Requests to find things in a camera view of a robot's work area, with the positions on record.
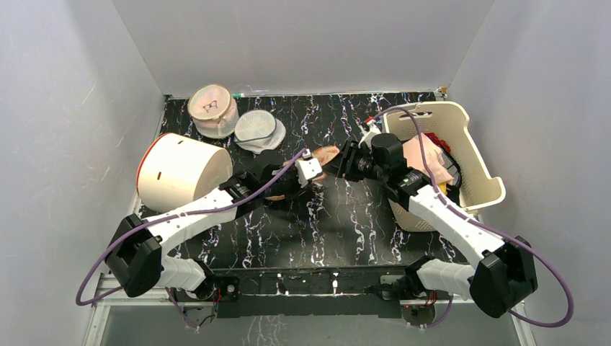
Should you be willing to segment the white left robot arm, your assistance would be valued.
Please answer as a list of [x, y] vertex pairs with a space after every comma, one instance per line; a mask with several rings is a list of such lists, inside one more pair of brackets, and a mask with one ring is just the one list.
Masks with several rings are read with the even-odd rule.
[[125, 217], [99, 258], [130, 297], [155, 287], [178, 288], [206, 300], [221, 288], [212, 270], [194, 259], [172, 257], [178, 245], [214, 226], [259, 208], [269, 196], [297, 195], [322, 173], [303, 149], [287, 163], [275, 151], [259, 155], [250, 170], [235, 173], [195, 201], [154, 218]]

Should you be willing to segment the peach patterned mesh laundry bag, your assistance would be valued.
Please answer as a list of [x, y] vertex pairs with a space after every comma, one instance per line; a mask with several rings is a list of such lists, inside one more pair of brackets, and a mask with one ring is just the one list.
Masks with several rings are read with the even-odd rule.
[[305, 191], [311, 183], [319, 182], [326, 177], [323, 167], [339, 155], [336, 146], [324, 146], [308, 151], [299, 158], [287, 172], [269, 190], [268, 201], [293, 198]]

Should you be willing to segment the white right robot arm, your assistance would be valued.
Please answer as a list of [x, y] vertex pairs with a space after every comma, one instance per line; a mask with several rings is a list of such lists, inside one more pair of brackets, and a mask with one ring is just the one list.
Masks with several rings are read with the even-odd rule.
[[338, 178], [375, 180], [394, 203], [449, 240], [467, 264], [422, 257], [406, 268], [406, 290], [425, 298], [443, 290], [473, 300], [499, 318], [538, 289], [533, 256], [504, 236], [477, 227], [474, 218], [436, 191], [427, 175], [409, 167], [395, 135], [376, 135], [370, 146], [347, 141], [323, 170]]

